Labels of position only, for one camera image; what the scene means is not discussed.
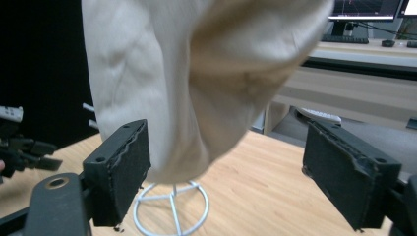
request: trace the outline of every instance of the desk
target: desk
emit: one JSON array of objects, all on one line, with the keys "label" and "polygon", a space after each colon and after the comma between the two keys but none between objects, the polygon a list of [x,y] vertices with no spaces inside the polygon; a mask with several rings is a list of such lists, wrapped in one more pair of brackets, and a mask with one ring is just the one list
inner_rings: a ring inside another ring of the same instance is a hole
[{"label": "desk", "polygon": [[[274,102],[324,111],[341,117],[416,133],[407,129],[417,117],[417,48],[397,41],[392,48],[381,47],[380,39],[369,44],[320,42],[311,58],[342,60],[367,65],[369,74],[300,67],[279,91]],[[378,68],[392,69],[391,75],[374,75]],[[266,115],[265,133],[276,125]]]},{"label": "desk", "polygon": [[[99,144],[99,136],[93,136],[56,151],[55,157],[64,158],[60,172],[80,173],[83,159]],[[388,236],[389,220],[385,220],[382,229],[355,233],[313,180],[301,173],[302,157],[300,147],[249,132],[233,151],[197,180],[208,193],[210,210],[207,221],[195,235]],[[26,206],[30,188],[48,175],[51,173],[26,170],[0,185],[0,217]],[[178,199],[177,207],[198,213],[204,204],[199,196],[191,194],[186,199]],[[167,214],[152,227],[173,227],[173,223],[167,223],[167,219],[172,218],[169,202],[158,209],[167,209]],[[155,212],[147,206],[140,208],[142,218],[156,219]],[[188,218],[187,224],[198,216],[180,212],[179,217],[180,220]],[[124,234],[112,228],[93,228],[92,231],[94,236],[139,235],[133,223],[132,208],[122,228]]]}]

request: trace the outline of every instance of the robotic hand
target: robotic hand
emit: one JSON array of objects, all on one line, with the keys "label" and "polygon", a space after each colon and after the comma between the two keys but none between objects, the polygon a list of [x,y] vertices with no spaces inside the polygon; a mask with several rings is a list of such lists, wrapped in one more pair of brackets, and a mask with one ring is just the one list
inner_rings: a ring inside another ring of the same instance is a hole
[{"label": "robotic hand", "polygon": [[53,154],[56,146],[28,139],[18,134],[23,108],[0,106],[0,184],[2,176],[11,178],[16,170],[25,168],[57,170],[62,160],[45,157]]}]

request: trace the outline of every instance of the beige fabric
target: beige fabric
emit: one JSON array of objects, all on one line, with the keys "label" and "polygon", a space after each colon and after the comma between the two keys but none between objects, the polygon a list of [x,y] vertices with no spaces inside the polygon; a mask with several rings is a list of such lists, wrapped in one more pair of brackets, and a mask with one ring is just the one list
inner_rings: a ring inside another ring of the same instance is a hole
[{"label": "beige fabric", "polygon": [[103,139],[148,119],[149,180],[203,174],[231,150],[323,32],[332,1],[85,0]]}]

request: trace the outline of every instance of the metal stand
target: metal stand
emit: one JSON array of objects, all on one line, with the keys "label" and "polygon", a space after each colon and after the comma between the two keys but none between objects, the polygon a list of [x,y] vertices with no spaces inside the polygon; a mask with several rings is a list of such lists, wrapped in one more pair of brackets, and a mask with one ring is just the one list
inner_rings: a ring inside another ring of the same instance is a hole
[{"label": "metal stand", "polygon": [[[157,186],[157,184],[151,184],[147,188],[142,190],[142,192],[139,194],[139,196],[136,199],[135,206],[134,206],[134,212],[133,212],[136,227],[145,235],[148,235],[148,236],[162,236],[160,234],[154,234],[152,232],[147,231],[141,225],[141,223],[139,222],[139,218],[138,218],[138,208],[139,208],[139,206],[142,202],[169,199],[170,202],[171,202],[172,213],[173,213],[173,216],[174,216],[175,226],[176,226],[176,229],[177,229],[176,234],[170,234],[170,235],[172,235],[172,236],[190,235],[191,233],[196,231],[198,228],[200,228],[203,225],[204,221],[206,220],[206,218],[208,217],[208,214],[209,214],[209,198],[208,198],[208,195],[206,194],[206,191],[202,188],[202,186],[200,184],[197,184],[196,182],[193,182],[193,181],[189,181],[188,183],[190,184],[190,186],[187,186],[187,187],[184,187],[184,188],[181,188],[181,189],[177,189],[176,185],[173,185],[172,192],[170,194],[167,194],[167,195],[158,195],[158,196],[145,197],[145,195],[150,190],[155,188]],[[205,199],[206,207],[205,207],[205,211],[203,212],[203,215],[200,218],[200,220],[194,226],[192,226],[191,228],[183,231],[181,229],[181,224],[178,220],[177,209],[176,209],[174,200],[177,197],[177,195],[185,193],[185,192],[193,190],[193,189],[197,189],[203,195],[203,197]]]}]

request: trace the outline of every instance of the black wall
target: black wall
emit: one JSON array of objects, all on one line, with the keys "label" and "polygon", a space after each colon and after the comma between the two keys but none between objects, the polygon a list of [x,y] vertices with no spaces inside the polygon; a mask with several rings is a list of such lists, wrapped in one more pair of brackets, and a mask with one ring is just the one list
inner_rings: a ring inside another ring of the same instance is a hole
[{"label": "black wall", "polygon": [[81,0],[0,1],[0,106],[22,106],[25,137],[64,147],[97,131]]}]

